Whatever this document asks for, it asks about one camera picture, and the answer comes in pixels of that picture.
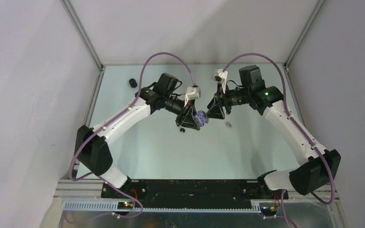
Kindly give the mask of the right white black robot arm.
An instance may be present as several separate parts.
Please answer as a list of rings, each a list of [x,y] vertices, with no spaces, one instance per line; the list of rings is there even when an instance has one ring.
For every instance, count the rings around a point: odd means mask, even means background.
[[[266,87],[260,68],[256,65],[239,69],[241,85],[227,86],[227,71],[217,69],[212,80],[217,91],[208,104],[206,116],[224,119],[233,106],[249,105],[281,132],[291,148],[299,167],[295,170],[270,171],[260,176],[258,194],[271,198],[277,190],[295,190],[308,195],[335,178],[341,155],[320,144],[298,121],[284,102],[283,93],[275,86]]]

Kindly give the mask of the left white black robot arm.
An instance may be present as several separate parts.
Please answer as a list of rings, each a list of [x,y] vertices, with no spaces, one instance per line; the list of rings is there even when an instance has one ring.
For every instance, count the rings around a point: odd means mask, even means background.
[[[94,127],[81,126],[77,131],[74,159],[88,168],[91,174],[112,185],[118,197],[129,196],[129,178],[113,162],[110,144],[136,123],[161,109],[176,115],[177,126],[198,131],[201,125],[195,116],[195,100],[201,96],[200,88],[197,85],[188,87],[185,98],[181,100],[175,93],[181,85],[178,78],[163,73],[158,81],[140,88],[120,112]]]

